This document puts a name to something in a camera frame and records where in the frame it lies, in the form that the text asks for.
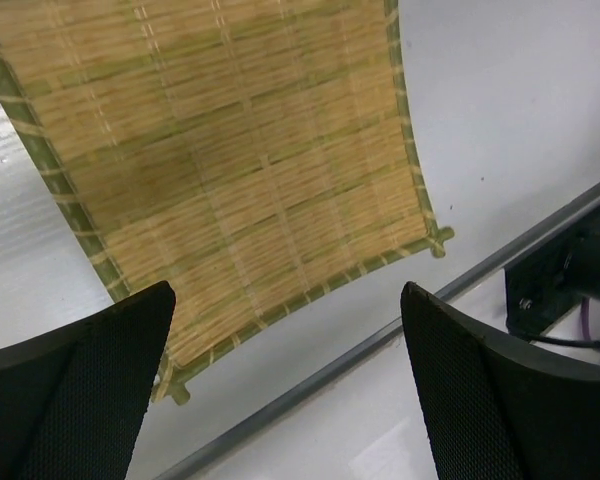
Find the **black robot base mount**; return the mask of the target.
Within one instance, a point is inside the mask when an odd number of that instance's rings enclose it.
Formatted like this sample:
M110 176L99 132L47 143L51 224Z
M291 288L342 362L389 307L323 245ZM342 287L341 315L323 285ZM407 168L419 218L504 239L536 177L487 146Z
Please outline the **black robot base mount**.
M600 205L504 267L508 332L525 341L600 348L545 331L587 298L600 301Z

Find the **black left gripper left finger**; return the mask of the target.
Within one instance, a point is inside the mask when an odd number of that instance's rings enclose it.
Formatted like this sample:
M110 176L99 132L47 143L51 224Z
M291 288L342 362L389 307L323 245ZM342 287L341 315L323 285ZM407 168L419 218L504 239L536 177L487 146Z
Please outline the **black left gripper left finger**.
M0 479L123 479L176 305L154 284L0 349Z

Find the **woven bamboo mat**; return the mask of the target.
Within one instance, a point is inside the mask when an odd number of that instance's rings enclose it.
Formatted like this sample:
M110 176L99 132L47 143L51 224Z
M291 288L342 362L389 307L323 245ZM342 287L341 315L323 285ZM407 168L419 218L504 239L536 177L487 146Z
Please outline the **woven bamboo mat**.
M0 1L0 104L113 300L177 306L152 397L428 250L395 1Z

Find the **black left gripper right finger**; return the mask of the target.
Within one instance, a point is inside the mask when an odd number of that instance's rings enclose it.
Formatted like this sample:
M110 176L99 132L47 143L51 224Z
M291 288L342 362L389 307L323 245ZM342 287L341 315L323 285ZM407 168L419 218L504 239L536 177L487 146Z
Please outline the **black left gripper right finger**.
M600 479L600 366L530 345L408 282L406 346L441 479Z

